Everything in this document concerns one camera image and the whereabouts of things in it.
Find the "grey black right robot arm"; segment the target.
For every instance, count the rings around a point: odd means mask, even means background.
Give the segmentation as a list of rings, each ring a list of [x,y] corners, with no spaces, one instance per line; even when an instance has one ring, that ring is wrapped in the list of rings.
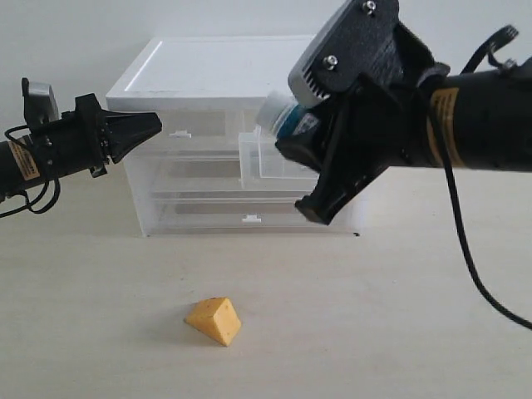
[[[281,135],[276,148],[318,173],[296,209],[309,221],[335,216],[391,167],[528,172],[531,169],[531,65],[377,84],[314,108],[318,123]]]

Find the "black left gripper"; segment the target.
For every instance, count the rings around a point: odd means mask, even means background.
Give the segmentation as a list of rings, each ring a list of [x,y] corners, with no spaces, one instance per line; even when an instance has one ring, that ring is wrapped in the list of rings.
[[[58,120],[33,112],[27,123],[37,158],[50,178],[63,178],[87,170],[94,178],[107,174],[104,115],[108,126],[110,158],[119,164],[136,147],[162,132],[155,112],[107,113],[94,94],[75,99],[75,109]]]

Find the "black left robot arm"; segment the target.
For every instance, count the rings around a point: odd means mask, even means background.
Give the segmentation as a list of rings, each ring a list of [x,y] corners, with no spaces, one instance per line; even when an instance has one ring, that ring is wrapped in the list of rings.
[[[45,182],[89,171],[106,173],[137,146],[162,132],[154,112],[121,113],[101,107],[94,94],[75,99],[75,109],[53,120],[37,102],[24,99],[29,133],[1,143],[1,194],[8,197]]]

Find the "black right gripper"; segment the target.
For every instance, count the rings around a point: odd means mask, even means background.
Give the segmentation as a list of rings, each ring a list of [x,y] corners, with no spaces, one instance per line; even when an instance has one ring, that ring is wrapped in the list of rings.
[[[421,88],[435,64],[393,62],[342,76],[335,99],[307,108],[321,125],[275,141],[286,160],[318,172],[317,185],[294,204],[309,222],[330,225],[337,214],[390,167],[435,165],[426,138]]]

